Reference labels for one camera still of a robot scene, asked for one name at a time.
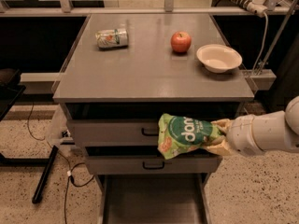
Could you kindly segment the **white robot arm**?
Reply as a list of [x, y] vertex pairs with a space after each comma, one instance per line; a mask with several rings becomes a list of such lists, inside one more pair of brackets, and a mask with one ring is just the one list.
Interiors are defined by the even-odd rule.
[[205, 146], [210, 153], [257, 156], [272, 150], [299, 152], [299, 96], [288, 103], [285, 111], [220, 119], [215, 124], [226, 136], [220, 144]]

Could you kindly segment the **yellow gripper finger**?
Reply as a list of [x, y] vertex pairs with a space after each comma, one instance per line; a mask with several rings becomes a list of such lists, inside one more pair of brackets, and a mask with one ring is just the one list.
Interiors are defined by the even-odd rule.
[[218, 119], [212, 121], [212, 124], [216, 125], [222, 133], [228, 133], [233, 121], [231, 119]]
[[217, 145], [205, 146], [205, 150], [220, 156], [229, 156], [234, 154], [230, 145], [225, 140]]

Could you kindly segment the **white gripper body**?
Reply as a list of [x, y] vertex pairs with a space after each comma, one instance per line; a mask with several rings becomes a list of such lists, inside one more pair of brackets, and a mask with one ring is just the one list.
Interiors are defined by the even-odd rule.
[[226, 134], [230, 147], [243, 156], [263, 155], [263, 151], [256, 145], [253, 138], [253, 120], [254, 115], [246, 115], [234, 119]]

